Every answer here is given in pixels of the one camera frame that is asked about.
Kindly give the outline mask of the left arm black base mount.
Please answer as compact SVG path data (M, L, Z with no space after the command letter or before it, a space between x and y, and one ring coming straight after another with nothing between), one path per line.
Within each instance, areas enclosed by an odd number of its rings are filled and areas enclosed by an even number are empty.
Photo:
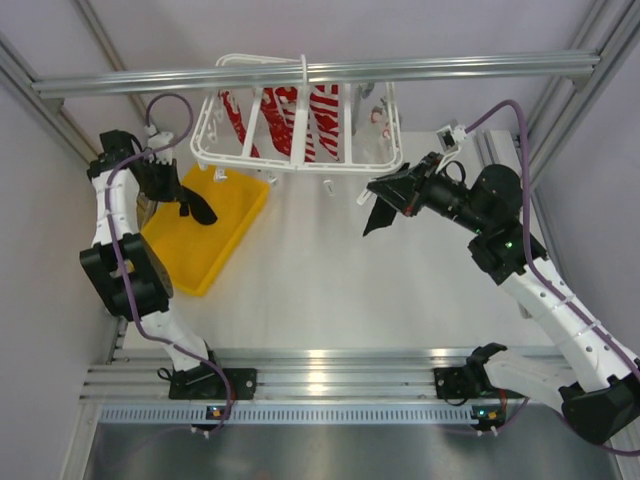
M252 400L257 388L255 368L223 368L226 381L211 367L200 364L186 371L157 370L159 378L170 383L172 400Z

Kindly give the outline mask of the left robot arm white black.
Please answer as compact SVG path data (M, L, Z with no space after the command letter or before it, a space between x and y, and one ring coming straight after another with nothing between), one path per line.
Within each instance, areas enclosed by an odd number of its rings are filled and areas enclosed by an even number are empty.
M174 203L180 216L203 226L218 218L201 195L180 183L176 160L163 151L171 135L158 134L155 140L146 149L129 132L101 134L103 151L87 171L97 201L95 234L79 260L107 311L133 323L144 339L161 344L174 372L191 376L194 389L214 397L225 388L226 374L213 365L207 343L173 308L173 285L140 231L137 200L146 195Z

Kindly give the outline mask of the white sock red trim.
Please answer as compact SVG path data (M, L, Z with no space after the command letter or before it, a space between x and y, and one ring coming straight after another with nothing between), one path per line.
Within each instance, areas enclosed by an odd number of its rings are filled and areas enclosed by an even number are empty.
M351 127L351 154L356 165L397 164L397 141L392 139L391 116L385 99L361 107Z

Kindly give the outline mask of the aluminium top crossbar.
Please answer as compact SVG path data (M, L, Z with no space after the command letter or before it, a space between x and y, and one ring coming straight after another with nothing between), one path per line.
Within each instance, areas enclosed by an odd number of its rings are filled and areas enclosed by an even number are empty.
M174 90L311 84L413 82L501 77L588 76L601 61L590 50L562 50L345 62L294 62L219 66L207 69L117 71L41 77L31 88L41 98L149 94Z

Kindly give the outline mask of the white hanger clip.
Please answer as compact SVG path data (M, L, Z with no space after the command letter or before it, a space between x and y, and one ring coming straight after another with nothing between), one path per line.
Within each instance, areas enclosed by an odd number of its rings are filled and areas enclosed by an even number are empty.
M356 203L359 206L364 206L373 196L374 194L370 190L364 189L357 197Z

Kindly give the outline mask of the black sock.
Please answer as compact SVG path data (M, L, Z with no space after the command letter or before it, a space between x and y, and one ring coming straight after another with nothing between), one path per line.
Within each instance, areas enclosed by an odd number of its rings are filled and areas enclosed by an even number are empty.
M213 225L218 217L208 202L197 192L182 187L180 197L179 215L181 217L191 216L200 225Z
M364 228L363 236L366 237L375 230L391 226L396 215L397 210L382 197L377 196Z

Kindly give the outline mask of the white plastic clip hanger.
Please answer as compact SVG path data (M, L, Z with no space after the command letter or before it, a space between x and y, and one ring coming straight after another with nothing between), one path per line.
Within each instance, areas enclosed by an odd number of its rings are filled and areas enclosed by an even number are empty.
M391 173L403 162L401 143L401 116L391 82L374 83L375 89L367 99L357 97L360 83L332 83L340 88L338 156L334 161L320 145L316 123L309 107L309 97L315 85L271 86L211 91L205 98L189 142L191 153L201 168L249 169L272 172L313 173L322 175L362 175L378 177ZM265 88L294 87L297 89L295 125L291 155L279 153L271 139L269 128L260 106ZM247 135L244 145L238 141L218 97L220 90L231 90L242 113ZM399 162L386 165L356 165L351 154L351 127L356 112L385 99L391 116L392 139L397 141Z

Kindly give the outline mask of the red white striped sock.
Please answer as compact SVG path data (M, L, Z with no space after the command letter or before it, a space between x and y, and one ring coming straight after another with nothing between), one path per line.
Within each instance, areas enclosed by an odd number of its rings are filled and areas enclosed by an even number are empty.
M320 145L334 161L338 161L339 85L315 85L310 93L309 107L316 123Z

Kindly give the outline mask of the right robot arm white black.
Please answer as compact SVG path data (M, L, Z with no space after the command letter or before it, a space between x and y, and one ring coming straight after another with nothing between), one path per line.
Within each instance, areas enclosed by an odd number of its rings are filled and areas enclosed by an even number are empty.
M521 181L513 169L489 165L467 186L432 152L414 166L370 181L367 189L376 197L367 233L423 208L473 232L468 249L478 268L529 313L570 367L555 370L489 343L476 348L463 366L436 373L440 399L463 402L513 392L550 407L593 445L638 419L639 358L589 317L544 247L526 232L520 221Z

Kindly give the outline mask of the yellow plastic tray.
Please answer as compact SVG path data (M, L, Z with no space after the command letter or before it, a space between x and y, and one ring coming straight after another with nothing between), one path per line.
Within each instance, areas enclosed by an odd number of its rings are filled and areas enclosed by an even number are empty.
M179 215L176 204L161 205L142 228L142 235L159 257L178 290L203 296L243 240L267 202L270 186L235 170L214 180L213 170L192 167L183 183L201 195L218 220L202 225Z

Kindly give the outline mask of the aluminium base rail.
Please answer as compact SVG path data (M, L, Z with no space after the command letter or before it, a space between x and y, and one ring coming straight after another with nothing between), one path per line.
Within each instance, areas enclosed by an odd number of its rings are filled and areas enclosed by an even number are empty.
M257 403L433 403L433 370L458 366L466 348L240 349L217 351L228 368L257 370ZM169 367L162 349L118 349L110 362L89 367L80 398L86 401L160 401L169 383L157 370Z

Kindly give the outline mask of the grey sock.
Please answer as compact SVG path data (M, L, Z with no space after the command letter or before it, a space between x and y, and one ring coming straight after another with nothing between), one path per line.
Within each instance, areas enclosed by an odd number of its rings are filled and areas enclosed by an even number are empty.
M367 99L375 89L374 83L360 83L357 87L357 97L361 100Z

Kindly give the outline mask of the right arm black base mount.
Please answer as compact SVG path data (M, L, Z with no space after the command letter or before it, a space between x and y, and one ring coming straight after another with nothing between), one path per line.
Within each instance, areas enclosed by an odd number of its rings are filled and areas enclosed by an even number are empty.
M433 370L438 399L470 400L489 397L495 388L482 369L470 366L440 367Z

